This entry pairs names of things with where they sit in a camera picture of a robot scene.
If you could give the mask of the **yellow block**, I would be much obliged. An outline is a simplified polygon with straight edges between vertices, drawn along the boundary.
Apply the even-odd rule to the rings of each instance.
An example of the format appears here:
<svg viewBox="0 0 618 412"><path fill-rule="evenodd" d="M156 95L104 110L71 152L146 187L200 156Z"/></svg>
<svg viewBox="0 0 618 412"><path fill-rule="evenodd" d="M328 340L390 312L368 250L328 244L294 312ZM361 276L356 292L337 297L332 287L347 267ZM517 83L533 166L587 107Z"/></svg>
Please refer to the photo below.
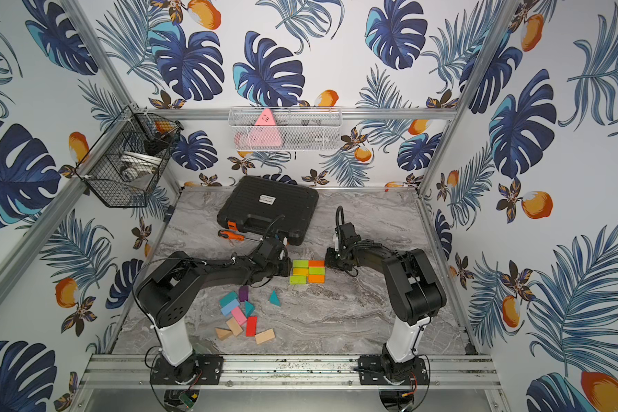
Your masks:
<svg viewBox="0 0 618 412"><path fill-rule="evenodd" d="M293 268L293 276L309 276L308 268Z"/></svg>

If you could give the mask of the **light green narrow block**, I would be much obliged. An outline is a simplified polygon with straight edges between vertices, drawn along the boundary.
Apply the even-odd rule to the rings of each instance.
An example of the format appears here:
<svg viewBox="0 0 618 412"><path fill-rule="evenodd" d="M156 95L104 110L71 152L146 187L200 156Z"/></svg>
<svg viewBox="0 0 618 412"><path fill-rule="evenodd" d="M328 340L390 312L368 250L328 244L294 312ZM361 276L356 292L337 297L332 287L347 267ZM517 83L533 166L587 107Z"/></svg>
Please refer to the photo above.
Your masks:
<svg viewBox="0 0 618 412"><path fill-rule="evenodd" d="M325 276L325 267L310 267L308 274L310 276Z"/></svg>

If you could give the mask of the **orange rectangular block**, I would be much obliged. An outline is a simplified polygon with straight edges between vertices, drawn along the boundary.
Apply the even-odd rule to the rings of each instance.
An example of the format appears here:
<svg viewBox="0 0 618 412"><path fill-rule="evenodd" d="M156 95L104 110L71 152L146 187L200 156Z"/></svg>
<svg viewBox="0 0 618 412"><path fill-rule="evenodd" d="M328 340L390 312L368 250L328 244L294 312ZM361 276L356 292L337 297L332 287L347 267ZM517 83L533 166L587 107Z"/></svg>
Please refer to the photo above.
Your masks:
<svg viewBox="0 0 618 412"><path fill-rule="evenodd" d="M309 275L307 282L311 284L323 284L325 283L325 275Z"/></svg>

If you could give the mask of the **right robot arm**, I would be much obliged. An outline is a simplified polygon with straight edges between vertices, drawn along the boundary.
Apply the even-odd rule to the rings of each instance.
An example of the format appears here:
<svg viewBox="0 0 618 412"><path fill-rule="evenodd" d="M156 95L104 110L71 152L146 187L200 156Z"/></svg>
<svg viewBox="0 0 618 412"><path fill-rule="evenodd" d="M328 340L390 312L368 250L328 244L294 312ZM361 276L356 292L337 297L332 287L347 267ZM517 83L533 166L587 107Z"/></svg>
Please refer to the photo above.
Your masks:
<svg viewBox="0 0 618 412"><path fill-rule="evenodd" d="M326 251L327 267L343 272L368 268L382 274L385 280L396 319L381 361L389 370L413 364L420 355L422 334L447 303L427 254L421 249L399 251L364 240L351 223L338 223L335 236L334 247Z"/></svg>

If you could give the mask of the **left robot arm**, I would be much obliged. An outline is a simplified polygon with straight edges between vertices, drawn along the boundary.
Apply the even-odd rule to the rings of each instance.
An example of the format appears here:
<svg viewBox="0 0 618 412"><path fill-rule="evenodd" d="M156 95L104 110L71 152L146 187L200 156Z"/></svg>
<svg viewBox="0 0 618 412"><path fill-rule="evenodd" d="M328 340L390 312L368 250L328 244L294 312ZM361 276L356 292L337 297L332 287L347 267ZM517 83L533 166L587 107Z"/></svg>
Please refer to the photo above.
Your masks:
<svg viewBox="0 0 618 412"><path fill-rule="evenodd" d="M260 240L247 254L234 253L227 259L200 259L177 251L142 281L135 299L154 326L163 359L179 367L194 356L185 316L204 290L288 277L291 267L286 245L275 236Z"/></svg>

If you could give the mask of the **teal triangle block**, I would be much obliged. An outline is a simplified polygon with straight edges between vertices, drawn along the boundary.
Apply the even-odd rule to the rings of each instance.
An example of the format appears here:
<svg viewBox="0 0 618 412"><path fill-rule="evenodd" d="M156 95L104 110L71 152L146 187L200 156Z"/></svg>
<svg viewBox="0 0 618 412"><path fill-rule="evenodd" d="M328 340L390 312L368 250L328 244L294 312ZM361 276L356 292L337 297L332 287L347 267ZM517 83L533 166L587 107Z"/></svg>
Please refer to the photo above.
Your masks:
<svg viewBox="0 0 618 412"><path fill-rule="evenodd" d="M279 299L279 296L278 296L278 294L276 293L276 291L273 291L273 292L271 293L271 296L270 296L270 298L269 298L269 302L270 302L272 305L276 306L276 307L281 307L281 305L282 305L282 304L281 304L281 301L280 301L280 299Z"/></svg>

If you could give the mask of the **purple block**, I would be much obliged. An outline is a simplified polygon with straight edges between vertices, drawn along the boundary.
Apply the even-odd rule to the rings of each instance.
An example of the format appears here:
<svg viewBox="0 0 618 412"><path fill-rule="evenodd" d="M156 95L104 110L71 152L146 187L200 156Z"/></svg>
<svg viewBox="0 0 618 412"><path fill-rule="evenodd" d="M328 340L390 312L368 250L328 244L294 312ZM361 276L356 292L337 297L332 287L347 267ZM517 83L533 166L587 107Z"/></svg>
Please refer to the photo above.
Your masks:
<svg viewBox="0 0 618 412"><path fill-rule="evenodd" d="M247 285L241 286L238 291L239 302L249 301L249 287Z"/></svg>

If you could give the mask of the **black plastic tool case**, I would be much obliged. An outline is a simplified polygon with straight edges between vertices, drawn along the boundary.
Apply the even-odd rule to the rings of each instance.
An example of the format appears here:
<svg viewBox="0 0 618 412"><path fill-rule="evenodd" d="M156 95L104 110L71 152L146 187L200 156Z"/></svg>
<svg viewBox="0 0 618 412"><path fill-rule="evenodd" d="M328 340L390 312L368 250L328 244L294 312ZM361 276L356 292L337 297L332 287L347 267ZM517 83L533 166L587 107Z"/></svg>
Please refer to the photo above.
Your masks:
<svg viewBox="0 0 618 412"><path fill-rule="evenodd" d="M290 245L306 238L319 193L261 177L243 177L217 214L218 224L242 233L279 233Z"/></svg>

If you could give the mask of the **teal rectangular block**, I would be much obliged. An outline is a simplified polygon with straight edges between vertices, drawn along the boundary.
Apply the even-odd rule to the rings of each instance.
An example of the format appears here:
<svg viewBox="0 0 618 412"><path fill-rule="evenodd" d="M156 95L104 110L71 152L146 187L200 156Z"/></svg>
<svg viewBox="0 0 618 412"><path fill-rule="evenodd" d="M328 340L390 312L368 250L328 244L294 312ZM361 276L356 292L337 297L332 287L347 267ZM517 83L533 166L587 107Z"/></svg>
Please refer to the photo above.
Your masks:
<svg viewBox="0 0 618 412"><path fill-rule="evenodd" d="M221 298L221 300L219 301L220 306L221 307L227 307L229 306L233 301L235 301L236 303L239 302L239 297L237 295L237 293L235 292L230 292L227 295L223 296Z"/></svg>

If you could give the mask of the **small teal block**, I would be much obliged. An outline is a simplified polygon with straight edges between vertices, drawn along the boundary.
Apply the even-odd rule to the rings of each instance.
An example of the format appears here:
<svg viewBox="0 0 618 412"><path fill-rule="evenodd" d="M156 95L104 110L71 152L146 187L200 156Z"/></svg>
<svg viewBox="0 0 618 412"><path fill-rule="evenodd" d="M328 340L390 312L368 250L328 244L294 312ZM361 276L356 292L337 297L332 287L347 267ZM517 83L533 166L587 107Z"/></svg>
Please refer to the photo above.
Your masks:
<svg viewBox="0 0 618 412"><path fill-rule="evenodd" d="M255 306L251 302L245 301L245 316L247 318L252 316L254 310L255 310Z"/></svg>

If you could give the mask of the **pink block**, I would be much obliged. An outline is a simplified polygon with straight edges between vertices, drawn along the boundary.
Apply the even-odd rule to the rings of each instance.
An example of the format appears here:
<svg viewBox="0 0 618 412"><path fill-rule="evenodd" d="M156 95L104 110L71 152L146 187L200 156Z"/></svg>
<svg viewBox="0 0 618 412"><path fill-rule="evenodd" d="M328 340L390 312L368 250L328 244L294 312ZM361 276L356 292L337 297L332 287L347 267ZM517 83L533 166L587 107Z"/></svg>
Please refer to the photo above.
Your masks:
<svg viewBox="0 0 618 412"><path fill-rule="evenodd" d="M243 326L243 324L247 322L247 316L245 316L240 307L235 307L231 311L231 315L240 326Z"/></svg>

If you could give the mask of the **light blue block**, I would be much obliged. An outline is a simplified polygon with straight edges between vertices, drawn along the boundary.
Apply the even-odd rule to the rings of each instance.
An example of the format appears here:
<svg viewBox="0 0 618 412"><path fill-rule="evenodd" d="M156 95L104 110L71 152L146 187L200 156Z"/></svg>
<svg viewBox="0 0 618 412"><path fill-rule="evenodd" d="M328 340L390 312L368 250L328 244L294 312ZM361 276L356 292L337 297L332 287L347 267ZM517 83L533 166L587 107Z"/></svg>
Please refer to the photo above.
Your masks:
<svg viewBox="0 0 618 412"><path fill-rule="evenodd" d="M225 316L228 317L234 309L238 308L240 306L240 302L238 302L238 300L230 300L230 302L228 302L226 305L224 305L221 308L221 313Z"/></svg>

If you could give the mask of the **red block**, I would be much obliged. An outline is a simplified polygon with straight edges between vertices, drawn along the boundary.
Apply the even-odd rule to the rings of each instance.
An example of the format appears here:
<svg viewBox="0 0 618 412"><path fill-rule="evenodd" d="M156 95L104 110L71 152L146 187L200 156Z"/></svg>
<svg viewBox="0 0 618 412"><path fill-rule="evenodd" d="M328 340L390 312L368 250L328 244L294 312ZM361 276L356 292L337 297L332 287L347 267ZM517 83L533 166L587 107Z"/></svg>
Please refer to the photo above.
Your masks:
<svg viewBox="0 0 618 412"><path fill-rule="evenodd" d="M257 335L257 324L257 316L248 317L247 323L245 324L245 335L248 337L255 337Z"/></svg>

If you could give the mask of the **natural wood rectangular block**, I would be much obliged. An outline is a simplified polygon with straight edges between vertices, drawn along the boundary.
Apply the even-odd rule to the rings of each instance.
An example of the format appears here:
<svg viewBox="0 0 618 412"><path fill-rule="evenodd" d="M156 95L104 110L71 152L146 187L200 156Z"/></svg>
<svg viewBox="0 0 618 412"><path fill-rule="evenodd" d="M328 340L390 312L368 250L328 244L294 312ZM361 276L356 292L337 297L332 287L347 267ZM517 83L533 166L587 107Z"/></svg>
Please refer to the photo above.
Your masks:
<svg viewBox="0 0 618 412"><path fill-rule="evenodd" d="M276 334L273 329L268 329L266 331L259 332L255 335L255 341L257 345L261 345L263 343L267 343L276 338Z"/></svg>

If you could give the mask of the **natural wood triangle block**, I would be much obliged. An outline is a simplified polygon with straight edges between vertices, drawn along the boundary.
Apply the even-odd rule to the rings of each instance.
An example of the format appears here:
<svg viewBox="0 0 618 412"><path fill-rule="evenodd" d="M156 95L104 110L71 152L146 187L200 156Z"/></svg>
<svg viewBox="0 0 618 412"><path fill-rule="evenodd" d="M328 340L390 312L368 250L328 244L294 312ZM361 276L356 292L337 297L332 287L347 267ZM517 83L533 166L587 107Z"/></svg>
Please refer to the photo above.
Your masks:
<svg viewBox="0 0 618 412"><path fill-rule="evenodd" d="M217 338L220 341L224 341L224 340L230 338L230 336L233 336L233 331L227 330L227 329L223 329L223 328L216 328L215 332L216 332Z"/></svg>

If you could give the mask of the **pink triangle card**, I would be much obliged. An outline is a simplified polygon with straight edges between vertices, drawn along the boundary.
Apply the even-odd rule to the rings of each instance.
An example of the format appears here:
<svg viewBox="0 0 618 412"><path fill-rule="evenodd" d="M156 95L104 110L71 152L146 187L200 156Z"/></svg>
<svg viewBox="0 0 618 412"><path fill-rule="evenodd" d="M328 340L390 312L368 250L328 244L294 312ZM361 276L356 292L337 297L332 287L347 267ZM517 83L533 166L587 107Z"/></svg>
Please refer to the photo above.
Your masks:
<svg viewBox="0 0 618 412"><path fill-rule="evenodd" d="M255 125L247 132L245 145L251 148L277 148L283 146L283 138L279 131L273 111L265 108Z"/></svg>

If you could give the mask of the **orange handled screwdriver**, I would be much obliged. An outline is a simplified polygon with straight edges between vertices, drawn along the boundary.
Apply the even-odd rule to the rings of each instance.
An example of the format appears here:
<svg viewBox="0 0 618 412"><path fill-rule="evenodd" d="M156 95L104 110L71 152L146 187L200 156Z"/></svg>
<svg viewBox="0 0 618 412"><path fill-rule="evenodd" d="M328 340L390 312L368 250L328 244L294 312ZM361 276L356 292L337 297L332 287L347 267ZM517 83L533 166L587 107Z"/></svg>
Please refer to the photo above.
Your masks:
<svg viewBox="0 0 618 412"><path fill-rule="evenodd" d="M262 240L260 237L246 236L243 233L237 233L235 231L226 230L226 229L220 229L217 234L219 237L225 240L229 240L231 242L244 242L244 241L260 242Z"/></svg>

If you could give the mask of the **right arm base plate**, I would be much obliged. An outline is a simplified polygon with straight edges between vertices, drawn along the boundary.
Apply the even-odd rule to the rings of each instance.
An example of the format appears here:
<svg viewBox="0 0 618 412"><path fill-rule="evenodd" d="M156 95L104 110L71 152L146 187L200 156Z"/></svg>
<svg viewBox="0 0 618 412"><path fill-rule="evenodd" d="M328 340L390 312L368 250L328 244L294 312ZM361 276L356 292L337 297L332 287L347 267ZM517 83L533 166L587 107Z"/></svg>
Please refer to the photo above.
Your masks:
<svg viewBox="0 0 618 412"><path fill-rule="evenodd" d="M421 357L397 363L389 355L362 355L353 370L362 386L427 386L427 365Z"/></svg>

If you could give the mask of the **white mesh wall basket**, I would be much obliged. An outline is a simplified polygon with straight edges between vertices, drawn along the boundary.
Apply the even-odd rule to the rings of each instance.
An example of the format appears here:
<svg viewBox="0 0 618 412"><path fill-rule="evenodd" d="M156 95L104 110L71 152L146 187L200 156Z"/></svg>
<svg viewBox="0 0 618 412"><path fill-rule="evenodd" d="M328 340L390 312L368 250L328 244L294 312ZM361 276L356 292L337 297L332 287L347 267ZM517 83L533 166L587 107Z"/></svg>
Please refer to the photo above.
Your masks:
<svg viewBox="0 0 618 412"><path fill-rule="evenodd" d="M245 145L247 132L265 108L273 111L283 146L251 148ZM343 113L339 107L254 107L238 106L229 111L228 124L234 131L234 145L245 151L322 151L341 146Z"/></svg>

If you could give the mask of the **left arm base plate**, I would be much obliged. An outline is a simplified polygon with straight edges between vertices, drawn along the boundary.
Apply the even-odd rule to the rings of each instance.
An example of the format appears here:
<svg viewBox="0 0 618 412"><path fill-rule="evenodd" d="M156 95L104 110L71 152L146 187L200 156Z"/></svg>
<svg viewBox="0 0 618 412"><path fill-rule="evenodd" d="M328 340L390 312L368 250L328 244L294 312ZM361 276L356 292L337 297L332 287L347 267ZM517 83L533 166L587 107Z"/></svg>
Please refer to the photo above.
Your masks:
<svg viewBox="0 0 618 412"><path fill-rule="evenodd" d="M178 366L163 356L154 363L149 383L154 386L216 386L220 383L224 358L219 355L191 355Z"/></svg>

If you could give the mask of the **aluminium front rail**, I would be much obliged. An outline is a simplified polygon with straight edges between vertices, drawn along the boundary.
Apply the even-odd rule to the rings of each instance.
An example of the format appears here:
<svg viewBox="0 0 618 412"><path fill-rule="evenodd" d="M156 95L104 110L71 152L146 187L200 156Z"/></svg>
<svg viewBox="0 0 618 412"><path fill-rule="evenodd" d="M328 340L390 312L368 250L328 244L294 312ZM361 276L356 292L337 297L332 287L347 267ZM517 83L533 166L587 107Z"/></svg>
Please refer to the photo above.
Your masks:
<svg viewBox="0 0 618 412"><path fill-rule="evenodd" d="M220 355L206 356L191 389L499 390L494 362L482 355L424 355L417 371L386 379L377 357L356 355ZM81 386L92 389L182 389L159 379L137 355L96 355Z"/></svg>

